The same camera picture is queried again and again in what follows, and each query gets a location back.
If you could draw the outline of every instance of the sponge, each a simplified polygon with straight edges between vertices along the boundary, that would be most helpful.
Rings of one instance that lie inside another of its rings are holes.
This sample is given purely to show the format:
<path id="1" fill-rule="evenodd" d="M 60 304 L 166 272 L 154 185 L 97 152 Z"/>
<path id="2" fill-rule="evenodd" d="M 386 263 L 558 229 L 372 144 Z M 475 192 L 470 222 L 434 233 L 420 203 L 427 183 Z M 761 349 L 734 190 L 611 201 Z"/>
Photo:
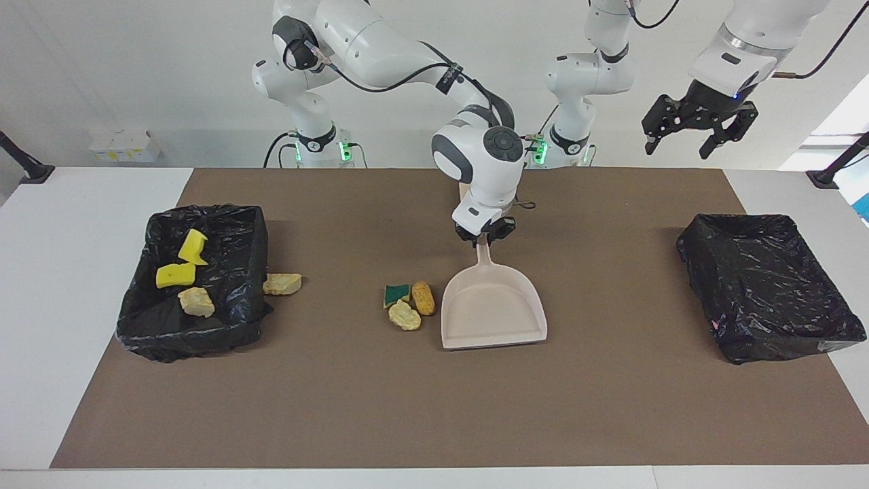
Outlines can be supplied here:
<path id="1" fill-rule="evenodd" d="M 201 232 L 191 229 L 187 232 L 187 237 L 184 239 L 184 244 L 181 245 L 181 250 L 178 252 L 178 257 L 193 265 L 208 265 L 199 255 L 202 253 L 202 248 L 205 247 L 205 242 L 208 238 Z"/>
<path id="2" fill-rule="evenodd" d="M 196 280 L 196 265 L 166 265 L 157 269 L 157 288 L 165 289 L 172 285 L 193 285 Z"/>
<path id="3" fill-rule="evenodd" d="M 383 293 L 383 309 L 388 309 L 403 300 L 410 302 L 410 285 L 387 285 Z"/>

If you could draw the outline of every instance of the brown table mat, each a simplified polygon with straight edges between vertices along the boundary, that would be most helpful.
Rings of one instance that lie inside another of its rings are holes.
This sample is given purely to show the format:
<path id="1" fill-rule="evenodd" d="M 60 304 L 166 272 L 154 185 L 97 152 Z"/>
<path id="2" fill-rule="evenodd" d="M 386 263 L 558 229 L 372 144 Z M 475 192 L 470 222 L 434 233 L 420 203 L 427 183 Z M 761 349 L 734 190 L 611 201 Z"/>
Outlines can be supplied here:
<path id="1" fill-rule="evenodd" d="M 493 257 L 534 282 L 549 339 L 445 352 L 440 317 L 400 332 L 381 288 L 425 279 L 437 295 L 474 263 L 455 183 L 194 171 L 180 205 L 261 205 L 271 269 L 308 279 L 239 352 L 161 365 L 111 341 L 52 467 L 869 463 L 826 355 L 719 354 L 675 241 L 696 213 L 743 212 L 721 171 L 531 171 L 520 195 L 538 208 L 514 212 Z"/>

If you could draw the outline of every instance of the beige dustpan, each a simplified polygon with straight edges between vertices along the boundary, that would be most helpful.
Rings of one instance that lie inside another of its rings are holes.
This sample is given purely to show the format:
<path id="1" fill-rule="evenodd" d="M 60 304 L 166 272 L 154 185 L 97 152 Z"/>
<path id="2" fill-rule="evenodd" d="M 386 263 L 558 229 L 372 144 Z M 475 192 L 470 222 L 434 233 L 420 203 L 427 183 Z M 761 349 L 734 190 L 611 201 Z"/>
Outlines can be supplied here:
<path id="1" fill-rule="evenodd" d="M 460 271 L 443 293 L 443 347 L 516 345 L 546 336 L 546 316 L 534 285 L 520 271 L 492 263 L 484 236 L 477 245 L 477 265 Z"/>

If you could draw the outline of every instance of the yellow sponge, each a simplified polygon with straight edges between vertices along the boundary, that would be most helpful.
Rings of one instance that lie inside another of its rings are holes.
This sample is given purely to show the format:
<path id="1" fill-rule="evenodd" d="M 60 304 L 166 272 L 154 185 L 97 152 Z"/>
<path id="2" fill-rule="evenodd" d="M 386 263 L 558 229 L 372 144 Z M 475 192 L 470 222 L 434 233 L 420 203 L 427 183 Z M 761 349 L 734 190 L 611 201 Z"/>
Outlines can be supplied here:
<path id="1" fill-rule="evenodd" d="M 172 285 L 193 285 L 196 281 L 196 265 L 166 265 L 157 269 L 157 288 L 165 289 Z"/>
<path id="2" fill-rule="evenodd" d="M 191 229 L 184 239 L 184 244 L 181 245 L 178 257 L 193 265 L 208 265 L 209 263 L 199 256 L 202 253 L 202 248 L 205 247 L 205 242 L 208 240 L 201 232 Z"/>

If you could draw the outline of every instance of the black plastic bag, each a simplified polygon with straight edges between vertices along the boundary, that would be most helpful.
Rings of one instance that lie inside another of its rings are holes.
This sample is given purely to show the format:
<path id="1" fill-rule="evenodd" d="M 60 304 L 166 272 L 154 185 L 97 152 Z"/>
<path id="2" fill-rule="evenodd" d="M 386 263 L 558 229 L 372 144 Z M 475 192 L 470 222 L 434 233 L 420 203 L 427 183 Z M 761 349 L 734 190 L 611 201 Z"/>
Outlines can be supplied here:
<path id="1" fill-rule="evenodd" d="M 156 272 L 184 263 L 178 251 L 193 228 L 208 237 L 193 287 L 208 291 L 215 305 L 210 318 L 184 313 L 177 297 L 186 286 L 157 289 Z M 164 363 L 227 352 L 260 337 L 262 283 L 269 261 L 269 234 L 255 206 L 191 205 L 151 216 L 136 274 L 124 295 L 116 337 L 124 348 Z"/>
<path id="2" fill-rule="evenodd" d="M 700 214 L 677 243 L 724 356 L 739 365 L 866 340 L 788 216 Z"/>

